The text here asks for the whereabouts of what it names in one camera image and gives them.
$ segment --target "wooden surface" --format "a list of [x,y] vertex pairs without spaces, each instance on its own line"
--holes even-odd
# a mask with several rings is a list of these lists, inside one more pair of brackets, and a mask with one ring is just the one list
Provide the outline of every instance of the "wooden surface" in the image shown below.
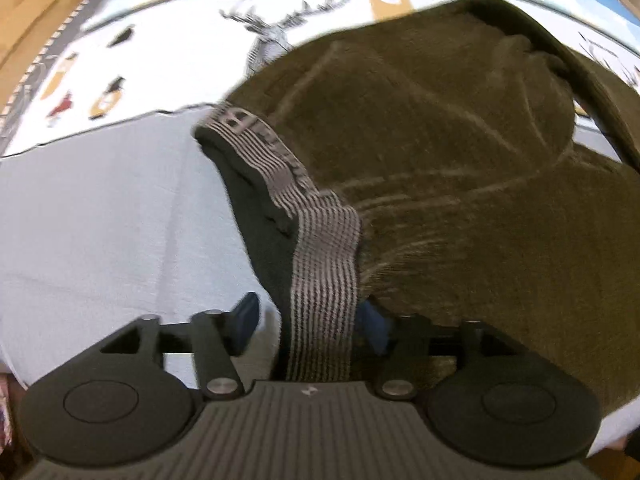
[[82,0],[0,0],[0,110],[19,79]]

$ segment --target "dark green fabric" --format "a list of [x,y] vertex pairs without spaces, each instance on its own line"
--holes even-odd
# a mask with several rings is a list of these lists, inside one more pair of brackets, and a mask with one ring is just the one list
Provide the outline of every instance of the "dark green fabric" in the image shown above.
[[[572,142],[573,97],[635,168]],[[481,318],[597,394],[640,393],[640,99],[501,0],[315,40],[228,99],[364,222],[362,297]]]

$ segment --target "deer print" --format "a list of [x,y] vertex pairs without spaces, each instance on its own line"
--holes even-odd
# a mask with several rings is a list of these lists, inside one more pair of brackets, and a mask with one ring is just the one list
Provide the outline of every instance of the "deer print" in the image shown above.
[[257,34],[246,62],[245,73],[247,77],[251,77],[263,66],[292,49],[289,41],[287,41],[287,31],[289,29],[303,25],[309,16],[331,12],[343,7],[349,1],[324,0],[316,8],[303,1],[301,10],[295,10],[292,14],[287,14],[276,23],[267,23],[260,16],[257,16],[255,6],[251,7],[245,14],[240,14],[233,9],[229,13],[220,10],[220,14],[226,20],[243,23],[246,30]]

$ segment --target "metal screw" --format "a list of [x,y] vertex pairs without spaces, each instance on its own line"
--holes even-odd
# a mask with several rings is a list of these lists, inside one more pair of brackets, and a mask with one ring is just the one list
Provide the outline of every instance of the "metal screw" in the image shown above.
[[238,382],[229,377],[218,377],[207,383],[207,390],[215,395],[232,394],[238,389]]
[[392,379],[382,385],[382,391],[391,397],[404,397],[414,390],[414,386],[402,379]]

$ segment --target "gift tag print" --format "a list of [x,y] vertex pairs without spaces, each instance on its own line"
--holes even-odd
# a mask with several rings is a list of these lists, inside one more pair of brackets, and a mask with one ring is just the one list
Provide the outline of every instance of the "gift tag print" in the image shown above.
[[89,113],[89,118],[91,120],[99,119],[108,114],[113,107],[118,104],[118,101],[122,97],[122,82],[124,81],[123,77],[118,76],[114,79],[107,89],[102,93],[100,97],[98,97],[97,101],[91,107],[91,111]]
[[65,75],[69,72],[69,70],[71,70],[71,67],[74,65],[77,59],[77,52],[74,52],[70,56],[65,57],[65,59],[62,61],[62,63],[60,63],[60,66],[56,70],[56,73],[51,78],[51,81],[49,81],[49,84],[45,88],[45,91],[40,96],[41,101],[43,101],[56,91],[56,89],[60,86],[60,83],[62,83],[62,80],[65,78]]
[[62,101],[60,101],[60,104],[47,114],[47,119],[49,120],[49,124],[47,126],[49,128],[55,126],[55,124],[60,120],[60,115],[69,110],[72,106],[73,102],[71,101],[71,92],[67,92],[62,98]]
[[414,12],[411,0],[369,0],[369,3],[373,17],[377,22]]
[[111,42],[107,45],[107,48],[111,48],[112,46],[119,45],[124,43],[125,41],[129,41],[133,36],[133,25],[129,25],[129,27],[125,28],[121,31]]

